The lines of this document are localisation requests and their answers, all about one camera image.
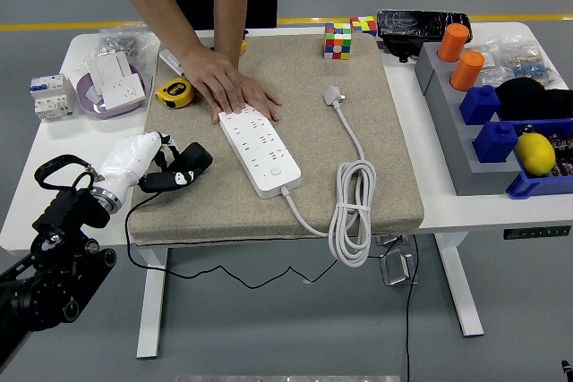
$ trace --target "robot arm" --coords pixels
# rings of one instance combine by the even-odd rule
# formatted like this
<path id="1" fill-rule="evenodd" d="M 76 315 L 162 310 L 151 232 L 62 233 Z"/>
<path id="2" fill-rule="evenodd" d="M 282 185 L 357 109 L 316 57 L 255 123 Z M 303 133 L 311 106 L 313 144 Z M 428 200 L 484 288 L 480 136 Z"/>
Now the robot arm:
<path id="1" fill-rule="evenodd" d="M 164 146 L 174 156 L 170 165 Z M 99 172 L 70 155 L 41 166 L 34 175 L 38 184 L 58 193 L 32 225 L 38 235 L 30 254 L 0 277 L 0 372 L 29 332 L 74 322 L 115 265 L 115 252 L 101 250 L 81 227 L 105 227 L 133 186 L 139 184 L 145 192 L 177 190 L 191 184 L 212 160 L 196 142 L 180 154 L 168 136 L 150 132 L 120 139 Z M 146 174 L 151 162 L 162 172 Z M 69 164 L 86 169 L 72 186 L 46 183 L 52 173 Z M 89 185 L 76 189 L 86 175 Z M 36 269 L 34 275 L 19 279 L 30 267 Z"/>

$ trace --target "yellow floor line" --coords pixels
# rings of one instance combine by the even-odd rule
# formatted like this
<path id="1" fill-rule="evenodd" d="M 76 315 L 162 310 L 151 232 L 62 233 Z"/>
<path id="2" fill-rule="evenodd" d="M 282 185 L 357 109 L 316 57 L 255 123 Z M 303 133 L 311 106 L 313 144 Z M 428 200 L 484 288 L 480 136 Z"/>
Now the yellow floor line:
<path id="1" fill-rule="evenodd" d="M 346 22 L 350 17 L 320 17 L 320 18 L 279 18 L 279 26 L 324 24 L 325 22 Z M 573 20 L 571 13 L 540 13 L 514 15 L 470 15 L 470 21 L 565 21 Z M 101 27 L 116 27 L 134 24 L 139 21 L 94 21 L 94 22 L 39 22 L 23 24 L 0 24 L 0 31 L 28 30 L 77 30 L 99 29 Z"/>

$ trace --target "plastic bag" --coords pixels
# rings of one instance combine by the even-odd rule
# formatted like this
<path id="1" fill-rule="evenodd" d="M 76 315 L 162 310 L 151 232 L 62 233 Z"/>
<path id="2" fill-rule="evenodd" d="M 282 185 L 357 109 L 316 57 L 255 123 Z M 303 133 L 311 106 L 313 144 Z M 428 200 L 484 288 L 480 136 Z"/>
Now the plastic bag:
<path id="1" fill-rule="evenodd" d="M 99 30 L 98 47 L 79 67 L 80 76 L 88 73 L 91 58 L 124 51 L 127 63 L 140 71 L 146 82 L 152 80 L 159 50 L 159 39 L 145 23 L 126 24 L 117 27 L 102 27 Z"/>
<path id="2" fill-rule="evenodd" d="M 546 87 L 559 76 L 547 67 L 541 48 L 532 39 L 520 36 L 495 38 L 471 49 L 485 57 L 479 75 L 483 85 L 498 87 L 513 78 L 527 77 Z"/>

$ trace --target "coiled white cable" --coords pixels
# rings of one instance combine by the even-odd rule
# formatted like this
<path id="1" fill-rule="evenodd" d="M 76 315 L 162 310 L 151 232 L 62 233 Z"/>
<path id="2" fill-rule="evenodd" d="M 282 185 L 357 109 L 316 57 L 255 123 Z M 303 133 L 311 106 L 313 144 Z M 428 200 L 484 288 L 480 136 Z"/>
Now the coiled white cable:
<path id="1" fill-rule="evenodd" d="M 329 238 L 329 248 L 332 255 L 350 267 L 361 266 L 368 258 L 370 242 L 372 238 L 371 229 L 371 205 L 376 190 L 376 169 L 364 157 L 364 152 L 360 142 L 356 138 L 352 128 L 342 114 L 338 103 L 343 96 L 335 86 L 329 86 L 325 92 L 324 99 L 327 105 L 334 106 L 342 124 L 344 124 L 348 134 L 358 149 L 360 159 L 352 163 L 343 163 L 337 170 L 337 205 L 330 221 L 328 233 L 319 232 L 304 221 L 301 214 L 296 209 L 295 203 L 287 189 L 282 187 L 281 192 L 285 196 L 288 205 L 293 210 L 296 219 L 310 233 L 319 237 Z M 351 180 L 357 175 L 355 185 L 355 204 L 349 203 Z M 348 230 L 358 221 L 358 234 L 355 242 L 348 235 Z"/>

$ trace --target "purple dish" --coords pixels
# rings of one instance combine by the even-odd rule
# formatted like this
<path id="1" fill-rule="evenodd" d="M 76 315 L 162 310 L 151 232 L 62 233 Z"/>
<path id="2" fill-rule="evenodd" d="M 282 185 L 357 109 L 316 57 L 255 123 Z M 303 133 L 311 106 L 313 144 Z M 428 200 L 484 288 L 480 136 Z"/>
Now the purple dish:
<path id="1" fill-rule="evenodd" d="M 143 83 L 143 78 L 141 77 L 139 69 L 132 64 L 130 64 L 129 67 L 133 73 L 137 73 L 137 75 L 140 77 L 141 86 L 145 91 L 145 84 Z M 86 98 L 86 93 L 90 90 L 91 87 L 93 87 L 93 81 L 91 80 L 90 74 L 86 73 L 78 81 L 77 85 L 78 100 L 80 101 L 81 109 L 83 109 L 86 112 L 86 114 L 93 115 L 102 120 L 105 120 L 107 118 L 112 118 L 114 116 L 118 116 L 121 114 L 127 114 L 128 112 L 131 112 L 133 109 L 138 108 L 141 105 L 141 103 L 143 103 L 143 101 L 141 101 L 127 106 L 120 106 L 116 109 L 106 110 L 106 104 L 104 103 L 103 99 L 99 101 L 97 104 L 95 104 L 91 100 Z"/>

